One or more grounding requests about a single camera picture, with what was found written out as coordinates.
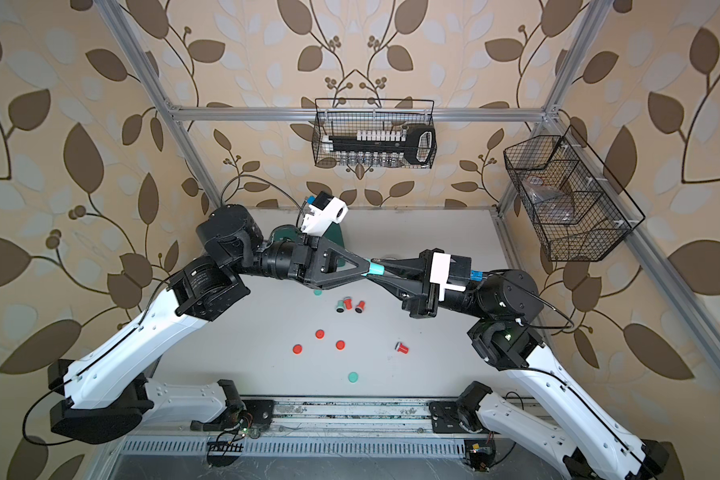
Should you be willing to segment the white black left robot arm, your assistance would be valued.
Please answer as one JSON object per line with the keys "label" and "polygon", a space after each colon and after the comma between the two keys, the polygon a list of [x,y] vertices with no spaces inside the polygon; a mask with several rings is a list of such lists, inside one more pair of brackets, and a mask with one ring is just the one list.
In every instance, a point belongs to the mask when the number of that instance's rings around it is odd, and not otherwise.
{"label": "white black left robot arm", "polygon": [[195,431],[224,432],[251,424],[231,380],[167,386],[145,371],[185,337],[211,324],[249,295],[243,276],[293,280],[327,290],[381,275],[381,265],[324,238],[348,209],[336,198],[313,205],[298,240],[264,238],[242,205],[215,210],[196,229],[205,253],[171,275],[145,310],[87,356],[48,368],[48,389],[61,399],[49,410],[50,430],[64,441],[98,445],[141,424],[187,421]]}

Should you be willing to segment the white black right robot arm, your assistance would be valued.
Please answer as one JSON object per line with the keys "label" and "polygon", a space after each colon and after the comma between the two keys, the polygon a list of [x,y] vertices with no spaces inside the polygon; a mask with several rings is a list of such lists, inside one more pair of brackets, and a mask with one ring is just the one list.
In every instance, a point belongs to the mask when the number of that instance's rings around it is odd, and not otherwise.
{"label": "white black right robot arm", "polygon": [[400,299],[413,318],[442,309],[477,318],[468,332],[472,348],[552,418],[544,421],[474,381],[457,401],[462,427],[499,432],[565,479],[657,479],[665,471],[668,450],[612,418],[545,344],[533,321],[549,304],[528,273],[476,271],[468,257],[425,250],[412,259],[373,260],[366,277]]}

